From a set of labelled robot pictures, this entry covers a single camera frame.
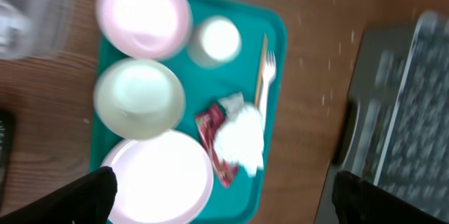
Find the red snack wrapper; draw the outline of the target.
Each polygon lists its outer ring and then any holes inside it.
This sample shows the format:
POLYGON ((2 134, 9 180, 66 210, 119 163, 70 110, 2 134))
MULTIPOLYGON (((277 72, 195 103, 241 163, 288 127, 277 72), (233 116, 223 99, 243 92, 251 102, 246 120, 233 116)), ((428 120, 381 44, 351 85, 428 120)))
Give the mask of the red snack wrapper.
POLYGON ((218 103, 213 103, 206 111, 195 116, 202 145, 209 156, 213 170, 221 185, 228 188, 235 179, 239 166, 220 161, 214 150, 214 141, 218 129, 225 122, 225 112, 218 103))

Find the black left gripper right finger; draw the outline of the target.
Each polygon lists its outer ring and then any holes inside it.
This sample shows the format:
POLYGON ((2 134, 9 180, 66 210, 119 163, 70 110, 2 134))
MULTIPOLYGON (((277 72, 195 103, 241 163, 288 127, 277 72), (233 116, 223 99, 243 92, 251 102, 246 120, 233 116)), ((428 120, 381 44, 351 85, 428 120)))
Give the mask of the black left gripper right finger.
POLYGON ((332 203, 340 224, 444 224, 349 171, 335 175, 332 203))

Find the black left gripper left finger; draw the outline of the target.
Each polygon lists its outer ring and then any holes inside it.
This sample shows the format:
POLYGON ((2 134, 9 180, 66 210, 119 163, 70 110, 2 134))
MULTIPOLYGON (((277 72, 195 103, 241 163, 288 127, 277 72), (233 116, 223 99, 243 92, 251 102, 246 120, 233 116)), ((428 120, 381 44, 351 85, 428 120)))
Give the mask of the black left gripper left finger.
POLYGON ((1 224, 105 224, 117 193, 116 175, 103 166, 70 184, 1 217, 1 224))

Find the green-white bowl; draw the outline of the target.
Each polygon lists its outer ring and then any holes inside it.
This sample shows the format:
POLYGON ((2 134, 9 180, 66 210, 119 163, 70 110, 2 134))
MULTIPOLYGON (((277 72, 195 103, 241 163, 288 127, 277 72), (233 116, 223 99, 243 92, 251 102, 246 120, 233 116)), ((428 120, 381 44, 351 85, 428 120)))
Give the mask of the green-white bowl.
POLYGON ((180 123, 186 95, 181 81, 165 65, 126 58, 99 76, 93 104, 100 121, 112 133, 146 140, 180 123))

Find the white napkin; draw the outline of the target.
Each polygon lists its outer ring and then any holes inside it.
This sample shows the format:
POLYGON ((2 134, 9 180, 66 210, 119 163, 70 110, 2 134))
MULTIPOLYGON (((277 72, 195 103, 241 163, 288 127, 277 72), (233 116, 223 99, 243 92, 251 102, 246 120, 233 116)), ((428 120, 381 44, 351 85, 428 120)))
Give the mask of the white napkin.
POLYGON ((225 121, 213 143, 218 160, 241 166, 248 176, 256 176, 264 168, 264 116, 244 100, 242 93, 221 98, 218 103, 225 111, 225 121))

